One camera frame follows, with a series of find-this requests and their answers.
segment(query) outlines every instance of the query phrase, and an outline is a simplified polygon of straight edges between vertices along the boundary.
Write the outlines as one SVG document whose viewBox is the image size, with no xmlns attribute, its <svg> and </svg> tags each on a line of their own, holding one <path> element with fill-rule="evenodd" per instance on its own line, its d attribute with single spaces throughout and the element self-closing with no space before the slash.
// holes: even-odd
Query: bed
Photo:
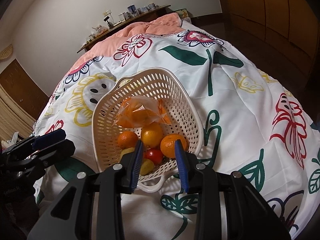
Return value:
<svg viewBox="0 0 320 240">
<path fill-rule="evenodd" d="M 172 71 L 192 99 L 204 129 L 198 159 L 218 172 L 241 171 L 294 239 L 320 203 L 319 131 L 276 79 L 177 14 L 134 23 L 96 44 L 57 85 L 34 133 L 62 128 L 76 152 L 36 182 L 40 213 L 77 172 L 98 172 L 91 132 L 95 105 L 116 80 L 150 67 Z M 123 195 L 125 237 L 193 239 L 196 205 L 197 195 L 183 193 L 175 177 L 156 193 Z"/>
</svg>

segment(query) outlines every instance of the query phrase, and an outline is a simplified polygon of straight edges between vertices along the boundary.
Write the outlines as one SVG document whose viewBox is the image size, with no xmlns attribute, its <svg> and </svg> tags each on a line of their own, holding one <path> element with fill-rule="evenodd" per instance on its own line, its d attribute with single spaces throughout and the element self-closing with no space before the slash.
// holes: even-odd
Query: lemon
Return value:
<svg viewBox="0 0 320 240">
<path fill-rule="evenodd" d="M 153 164 L 153 162 L 151 160 L 142 159 L 140 175 L 141 176 L 147 175 L 148 173 L 153 171 L 154 167 L 155 167 L 155 165 Z"/>
<path fill-rule="evenodd" d="M 127 153 L 131 153 L 131 152 L 134 152 L 134 147 L 122 150 L 122 152 L 120 153 L 120 160 L 121 160 L 123 155 L 125 155 Z"/>
</svg>

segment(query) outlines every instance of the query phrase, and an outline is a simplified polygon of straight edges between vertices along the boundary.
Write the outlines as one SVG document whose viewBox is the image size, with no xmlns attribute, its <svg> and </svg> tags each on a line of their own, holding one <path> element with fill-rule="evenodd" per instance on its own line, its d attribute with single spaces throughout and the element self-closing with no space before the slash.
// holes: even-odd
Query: wooden shelf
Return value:
<svg viewBox="0 0 320 240">
<path fill-rule="evenodd" d="M 160 6 L 152 11 L 149 12 L 145 12 L 142 13 L 136 17 L 130 18 L 120 24 L 118 24 L 117 26 L 109 29 L 108 31 L 105 31 L 103 33 L 101 33 L 100 35 L 98 35 L 97 37 L 95 37 L 92 41 L 86 43 L 85 45 L 83 45 L 78 51 L 77 53 L 79 53 L 81 50 L 83 49 L 87 49 L 90 50 L 96 43 L 98 43 L 101 40 L 106 39 L 107 37 L 111 36 L 112 34 L 118 32 L 119 30 L 122 30 L 123 28 L 125 28 L 126 26 L 128 26 L 130 23 L 133 22 L 137 22 L 137 21 L 142 21 L 145 22 L 143 19 L 146 18 L 146 20 L 149 20 L 150 18 L 148 18 L 148 16 L 151 16 L 152 14 L 156 14 L 157 17 L 160 17 L 162 15 L 165 15 L 166 13 L 163 13 L 162 15 L 159 14 L 159 11 L 165 11 L 166 8 L 170 7 L 171 5 L 163 5 Z"/>
</svg>

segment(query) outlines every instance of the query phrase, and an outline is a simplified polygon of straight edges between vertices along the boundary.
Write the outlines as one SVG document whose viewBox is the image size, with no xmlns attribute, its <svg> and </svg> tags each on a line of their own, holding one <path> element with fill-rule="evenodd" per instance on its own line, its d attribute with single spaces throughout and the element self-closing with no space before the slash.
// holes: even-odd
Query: orange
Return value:
<svg viewBox="0 0 320 240">
<path fill-rule="evenodd" d="M 156 148 L 163 138 L 161 125 L 156 122 L 141 129 L 141 141 L 148 148 Z"/>
<path fill-rule="evenodd" d="M 118 137 L 118 146 L 121 149 L 127 149 L 130 147 L 135 147 L 138 141 L 138 135 L 131 131 L 124 131 L 119 134 Z"/>
<path fill-rule="evenodd" d="M 182 135 L 177 133 L 169 134 L 162 139 L 160 144 L 160 149 L 164 156 L 168 158 L 176 157 L 174 154 L 174 143 L 176 140 L 180 140 L 182 143 L 183 149 L 185 151 L 187 150 L 187 141 Z"/>
</svg>

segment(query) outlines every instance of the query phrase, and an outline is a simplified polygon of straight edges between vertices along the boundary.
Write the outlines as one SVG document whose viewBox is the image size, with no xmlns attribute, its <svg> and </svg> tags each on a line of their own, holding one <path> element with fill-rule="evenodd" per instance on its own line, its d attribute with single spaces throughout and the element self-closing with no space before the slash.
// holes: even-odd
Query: metal screw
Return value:
<svg viewBox="0 0 320 240">
<path fill-rule="evenodd" d="M 239 171 L 234 171 L 234 172 L 232 173 L 232 176 L 234 176 L 235 178 L 239 179 L 239 178 L 241 178 L 242 174 L 241 174 L 241 172 L 239 172 Z"/>
<path fill-rule="evenodd" d="M 87 176 L 87 174 L 85 174 L 85 172 L 81 171 L 77 174 L 77 178 L 78 179 L 83 179 L 85 176 Z"/>
<path fill-rule="evenodd" d="M 117 164 L 115 164 L 115 165 L 113 165 L 113 169 L 114 170 L 121 170 L 122 169 L 122 165 L 120 164 L 120 163 L 117 163 Z"/>
<path fill-rule="evenodd" d="M 203 169 L 205 168 L 205 165 L 204 165 L 203 163 L 198 163 L 198 164 L 196 165 L 196 168 L 197 168 L 198 170 L 203 170 Z"/>
</svg>

